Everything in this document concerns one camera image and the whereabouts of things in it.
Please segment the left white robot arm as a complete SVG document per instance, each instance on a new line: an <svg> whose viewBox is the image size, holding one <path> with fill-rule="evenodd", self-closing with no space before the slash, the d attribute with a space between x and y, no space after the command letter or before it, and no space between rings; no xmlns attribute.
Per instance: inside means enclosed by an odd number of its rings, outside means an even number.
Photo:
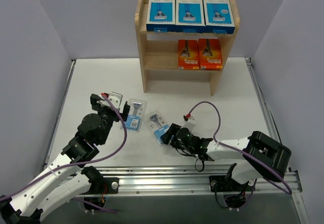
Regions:
<svg viewBox="0 0 324 224"><path fill-rule="evenodd" d="M91 164L104 145L114 122L127 120L130 106L121 111L122 95L91 94L93 113L87 114L75 136L34 180L18 192L1 196L1 218L5 223L40 223L49 213L86 193L104 187L104 177Z"/></svg>

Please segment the orange Gillette Fusion box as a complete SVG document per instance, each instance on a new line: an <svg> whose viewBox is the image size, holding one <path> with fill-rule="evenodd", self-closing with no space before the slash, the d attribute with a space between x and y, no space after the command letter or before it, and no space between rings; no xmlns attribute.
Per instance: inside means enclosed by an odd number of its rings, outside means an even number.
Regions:
<svg viewBox="0 0 324 224"><path fill-rule="evenodd" d="M178 68L185 70L199 69L197 40L178 40Z"/></svg>
<svg viewBox="0 0 324 224"><path fill-rule="evenodd" d="M218 39L198 39L199 68L201 70L221 70L223 61Z"/></svg>

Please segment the blue Harry's razor box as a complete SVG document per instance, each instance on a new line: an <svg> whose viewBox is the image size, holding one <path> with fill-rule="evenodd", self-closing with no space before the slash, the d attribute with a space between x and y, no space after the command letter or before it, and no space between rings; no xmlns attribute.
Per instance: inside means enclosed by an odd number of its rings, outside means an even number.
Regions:
<svg viewBox="0 0 324 224"><path fill-rule="evenodd" d="M146 30L174 32L176 0L148 0Z"/></svg>
<svg viewBox="0 0 324 224"><path fill-rule="evenodd" d="M233 34L235 23L230 0L203 0L206 32Z"/></svg>
<svg viewBox="0 0 324 224"><path fill-rule="evenodd" d="M176 32L203 33L205 28L203 0L176 0Z"/></svg>

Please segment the clear blister razor pack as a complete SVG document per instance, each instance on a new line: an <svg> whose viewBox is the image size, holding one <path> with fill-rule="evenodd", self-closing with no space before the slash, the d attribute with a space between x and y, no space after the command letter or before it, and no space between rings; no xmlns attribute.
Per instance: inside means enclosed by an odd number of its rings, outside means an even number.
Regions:
<svg viewBox="0 0 324 224"><path fill-rule="evenodd" d="M161 136L165 134L170 127L162 114L158 110L154 110L145 115L144 122L157 143L162 145Z"/></svg>
<svg viewBox="0 0 324 224"><path fill-rule="evenodd" d="M139 99L130 99L130 111L125 122L126 129L132 132L139 132L143 122L147 102Z"/></svg>

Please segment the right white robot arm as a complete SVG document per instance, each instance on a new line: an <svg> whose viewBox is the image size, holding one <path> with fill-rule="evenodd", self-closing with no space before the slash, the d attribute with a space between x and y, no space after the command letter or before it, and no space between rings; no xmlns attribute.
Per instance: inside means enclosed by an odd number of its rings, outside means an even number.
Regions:
<svg viewBox="0 0 324 224"><path fill-rule="evenodd" d="M252 180L263 178L284 193L292 194L284 176L291 157L291 150L260 131L236 140L200 138L192 134L192 127L172 124L160 137L165 145L182 150L186 155L202 162L231 160L225 184L238 189Z"/></svg>

